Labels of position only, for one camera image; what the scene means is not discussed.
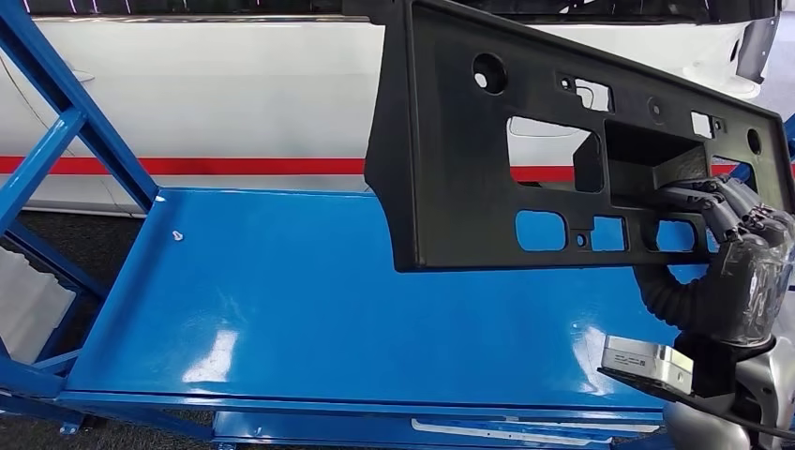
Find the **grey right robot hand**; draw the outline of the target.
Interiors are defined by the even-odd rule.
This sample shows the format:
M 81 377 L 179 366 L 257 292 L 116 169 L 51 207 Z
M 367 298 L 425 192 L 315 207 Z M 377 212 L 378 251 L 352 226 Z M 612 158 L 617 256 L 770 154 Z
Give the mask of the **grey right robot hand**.
M 793 216 L 727 175 L 671 183 L 656 200 L 701 214 L 718 251 L 702 277 L 670 277 L 645 295 L 650 312 L 686 333 L 745 347 L 766 342 L 794 270 Z

